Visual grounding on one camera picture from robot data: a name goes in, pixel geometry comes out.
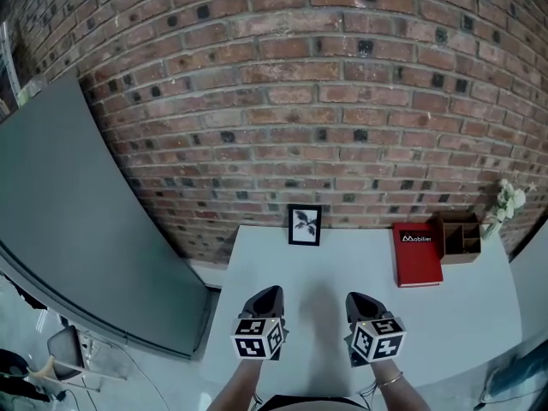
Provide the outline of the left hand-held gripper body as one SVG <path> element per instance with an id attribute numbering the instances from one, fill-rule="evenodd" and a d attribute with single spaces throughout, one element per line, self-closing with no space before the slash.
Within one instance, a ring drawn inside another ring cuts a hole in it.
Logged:
<path id="1" fill-rule="evenodd" d="M 283 289 L 263 289 L 248 299 L 233 326 L 231 342 L 241 360 L 279 360 L 286 341 Z"/>

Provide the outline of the person's beige top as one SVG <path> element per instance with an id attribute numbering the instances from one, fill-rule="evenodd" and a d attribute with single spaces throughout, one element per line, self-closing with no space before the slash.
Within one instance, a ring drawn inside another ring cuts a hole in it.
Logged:
<path id="1" fill-rule="evenodd" d="M 258 411 L 368 411 L 361 408 L 340 402 L 301 402 L 281 408 L 269 408 L 262 405 Z"/>

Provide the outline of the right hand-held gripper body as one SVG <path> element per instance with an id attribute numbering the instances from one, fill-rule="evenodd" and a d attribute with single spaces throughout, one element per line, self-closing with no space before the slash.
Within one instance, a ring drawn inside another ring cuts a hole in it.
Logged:
<path id="1" fill-rule="evenodd" d="M 377 299 L 359 292 L 348 293 L 345 301 L 350 334 L 344 338 L 352 367 L 396 358 L 405 341 L 406 330 Z"/>

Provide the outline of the person's left forearm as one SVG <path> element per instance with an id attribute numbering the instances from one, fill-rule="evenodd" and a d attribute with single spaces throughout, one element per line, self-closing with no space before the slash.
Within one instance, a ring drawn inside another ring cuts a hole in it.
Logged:
<path id="1" fill-rule="evenodd" d="M 264 360 L 241 360 L 229 382 L 206 411 L 248 411 Z"/>

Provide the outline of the black round stool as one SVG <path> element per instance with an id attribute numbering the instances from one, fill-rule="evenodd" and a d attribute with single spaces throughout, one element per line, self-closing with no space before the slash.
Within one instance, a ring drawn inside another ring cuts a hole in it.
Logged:
<path id="1" fill-rule="evenodd" d="M 28 363 L 25 359 L 16 353 L 0 348 L 0 376 L 25 378 L 28 373 Z"/>

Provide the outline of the brown wooden organizer box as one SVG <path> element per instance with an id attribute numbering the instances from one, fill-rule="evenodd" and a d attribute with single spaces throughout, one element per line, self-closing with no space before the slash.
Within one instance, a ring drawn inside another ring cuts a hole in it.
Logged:
<path id="1" fill-rule="evenodd" d="M 473 263 L 481 253 L 480 221 L 467 211 L 437 212 L 433 225 L 442 265 Z"/>

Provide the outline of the green packet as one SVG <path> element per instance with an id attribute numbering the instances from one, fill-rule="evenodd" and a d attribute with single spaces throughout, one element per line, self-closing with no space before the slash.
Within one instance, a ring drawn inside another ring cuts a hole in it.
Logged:
<path id="1" fill-rule="evenodd" d="M 19 105 L 25 104 L 29 99 L 35 97 L 47 87 L 46 78 L 41 75 L 35 75 L 29 82 L 20 90 L 17 100 Z"/>

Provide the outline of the white metal table leg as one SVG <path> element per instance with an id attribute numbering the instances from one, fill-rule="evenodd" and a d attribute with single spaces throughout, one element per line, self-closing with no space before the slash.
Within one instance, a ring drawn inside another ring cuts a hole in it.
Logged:
<path id="1" fill-rule="evenodd" d="M 21 84 L 15 68 L 13 49 L 9 36 L 9 24 L 4 21 L 0 24 L 0 80 L 3 74 L 7 76 L 9 95 L 8 102 L 0 96 L 1 117 L 7 117 L 21 105 Z"/>

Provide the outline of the white flower bouquet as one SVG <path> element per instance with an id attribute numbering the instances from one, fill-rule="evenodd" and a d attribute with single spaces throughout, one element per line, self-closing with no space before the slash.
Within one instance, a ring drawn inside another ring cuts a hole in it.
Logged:
<path id="1" fill-rule="evenodd" d="M 511 219 L 527 202 L 527 195 L 534 192 L 537 186 L 530 182 L 524 188 L 515 187 L 509 180 L 501 179 L 497 183 L 498 192 L 495 204 L 487 213 L 490 219 L 499 223 Z"/>

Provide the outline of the white tall cabinet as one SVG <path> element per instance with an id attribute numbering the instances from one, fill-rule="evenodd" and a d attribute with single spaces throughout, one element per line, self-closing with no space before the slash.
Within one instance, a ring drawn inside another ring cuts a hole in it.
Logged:
<path id="1" fill-rule="evenodd" d="M 522 341 L 548 330 L 548 220 L 512 260 Z"/>

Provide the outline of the person's right forearm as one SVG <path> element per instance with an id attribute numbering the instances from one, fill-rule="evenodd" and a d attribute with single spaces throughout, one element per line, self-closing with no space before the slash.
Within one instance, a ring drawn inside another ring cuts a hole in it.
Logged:
<path id="1" fill-rule="evenodd" d="M 372 362 L 371 368 L 387 411 L 431 411 L 393 360 Z"/>

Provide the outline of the red hardcover book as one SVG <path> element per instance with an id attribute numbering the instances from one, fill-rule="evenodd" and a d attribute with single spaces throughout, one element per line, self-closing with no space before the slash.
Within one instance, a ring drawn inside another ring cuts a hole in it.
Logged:
<path id="1" fill-rule="evenodd" d="M 392 227 L 399 288 L 437 286 L 443 280 L 433 228 L 428 223 Z"/>

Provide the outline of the white desk with drawers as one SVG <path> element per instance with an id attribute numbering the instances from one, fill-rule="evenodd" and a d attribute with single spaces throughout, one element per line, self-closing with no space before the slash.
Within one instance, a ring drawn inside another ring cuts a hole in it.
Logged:
<path id="1" fill-rule="evenodd" d="M 230 340 L 244 303 L 272 285 L 283 289 L 288 336 L 278 360 L 263 365 L 262 394 L 353 396 L 372 383 L 369 366 L 352 367 L 345 300 L 355 291 L 381 301 L 407 335 L 396 364 L 415 386 L 466 372 L 522 339 L 509 262 L 498 238 L 466 265 L 443 269 L 438 286 L 396 285 L 387 229 L 322 229 L 316 247 L 288 242 L 285 229 L 242 226 L 201 362 L 201 375 L 225 384 L 238 366 Z"/>

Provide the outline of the grey refrigerator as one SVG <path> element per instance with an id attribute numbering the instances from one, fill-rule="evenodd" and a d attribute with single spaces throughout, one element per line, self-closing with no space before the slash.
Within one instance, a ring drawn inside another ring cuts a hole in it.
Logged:
<path id="1" fill-rule="evenodd" d="M 155 354 L 191 358 L 210 313 L 72 74 L 0 123 L 0 271 L 76 324 Z"/>

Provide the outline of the black picture frame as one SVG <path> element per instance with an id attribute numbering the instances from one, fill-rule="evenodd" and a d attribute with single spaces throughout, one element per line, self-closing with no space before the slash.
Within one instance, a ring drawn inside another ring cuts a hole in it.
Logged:
<path id="1" fill-rule="evenodd" d="M 289 245 L 318 247 L 322 212 L 321 205 L 288 205 Z"/>

